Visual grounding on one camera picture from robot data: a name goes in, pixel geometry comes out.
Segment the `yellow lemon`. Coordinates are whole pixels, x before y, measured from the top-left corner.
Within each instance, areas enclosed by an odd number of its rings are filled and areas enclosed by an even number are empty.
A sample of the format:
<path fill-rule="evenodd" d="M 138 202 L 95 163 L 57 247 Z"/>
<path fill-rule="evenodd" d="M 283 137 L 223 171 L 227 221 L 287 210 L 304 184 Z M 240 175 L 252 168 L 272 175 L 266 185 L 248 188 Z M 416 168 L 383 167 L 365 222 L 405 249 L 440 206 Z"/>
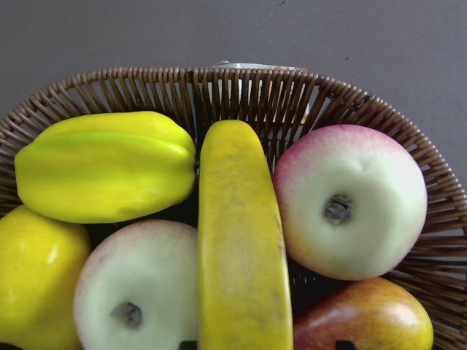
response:
<path fill-rule="evenodd" d="M 1 218 L 1 342 L 20 349 L 80 349 L 74 291 L 91 252 L 83 225 L 25 206 Z"/>

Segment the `yellow starfruit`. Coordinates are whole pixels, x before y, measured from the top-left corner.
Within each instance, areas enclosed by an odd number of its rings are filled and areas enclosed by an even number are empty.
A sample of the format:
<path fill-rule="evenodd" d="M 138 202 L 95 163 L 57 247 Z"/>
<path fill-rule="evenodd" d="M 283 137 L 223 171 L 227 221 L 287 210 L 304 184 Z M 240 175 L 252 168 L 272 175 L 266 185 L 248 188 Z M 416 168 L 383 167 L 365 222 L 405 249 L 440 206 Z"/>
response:
<path fill-rule="evenodd" d="M 136 219 L 191 194 L 195 156 L 189 133 L 157 112 L 73 117 L 16 154 L 18 196 L 31 210 L 64 222 Z"/>

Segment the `brown wicker basket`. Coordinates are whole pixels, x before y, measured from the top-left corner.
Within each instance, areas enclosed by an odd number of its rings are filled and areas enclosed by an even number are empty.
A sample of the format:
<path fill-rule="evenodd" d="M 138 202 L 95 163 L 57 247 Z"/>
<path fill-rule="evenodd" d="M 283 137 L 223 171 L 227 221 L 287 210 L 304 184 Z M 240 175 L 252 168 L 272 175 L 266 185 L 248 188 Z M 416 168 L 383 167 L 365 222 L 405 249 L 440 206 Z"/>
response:
<path fill-rule="evenodd" d="M 1 119 L 1 212 L 19 204 L 15 154 L 52 123 L 81 114 L 153 110 L 200 144 L 208 127 L 240 119 L 258 133 L 270 166 L 327 125 L 356 124 L 394 138 L 417 161 L 428 191 L 422 235 L 387 278 L 426 308 L 435 349 L 466 347 L 466 192 L 437 148 L 380 98 L 305 71 L 120 67 L 78 74 L 33 94 Z"/>

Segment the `orange mango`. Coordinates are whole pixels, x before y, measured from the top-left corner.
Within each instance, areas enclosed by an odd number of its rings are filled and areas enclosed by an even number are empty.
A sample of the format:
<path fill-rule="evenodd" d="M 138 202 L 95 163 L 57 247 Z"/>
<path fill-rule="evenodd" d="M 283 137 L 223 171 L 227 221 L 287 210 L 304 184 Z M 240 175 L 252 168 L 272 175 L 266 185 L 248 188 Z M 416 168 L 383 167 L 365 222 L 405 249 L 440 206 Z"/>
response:
<path fill-rule="evenodd" d="M 428 312 L 383 278 L 315 285 L 295 299 L 294 349 L 432 349 Z"/>

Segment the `red apple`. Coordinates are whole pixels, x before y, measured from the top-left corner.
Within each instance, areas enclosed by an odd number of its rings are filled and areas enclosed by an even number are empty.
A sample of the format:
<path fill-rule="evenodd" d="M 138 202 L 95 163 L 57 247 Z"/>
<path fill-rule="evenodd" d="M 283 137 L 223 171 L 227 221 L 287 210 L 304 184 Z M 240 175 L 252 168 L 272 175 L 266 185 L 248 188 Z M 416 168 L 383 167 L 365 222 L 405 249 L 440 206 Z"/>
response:
<path fill-rule="evenodd" d="M 102 241 L 74 294 L 84 349 L 178 349 L 198 339 L 197 230 L 147 219 Z"/>
<path fill-rule="evenodd" d="M 397 141 L 372 128 L 332 125 L 308 133 L 280 157 L 273 183 L 287 253 L 333 279 L 387 273 L 425 223 L 420 167 Z"/>

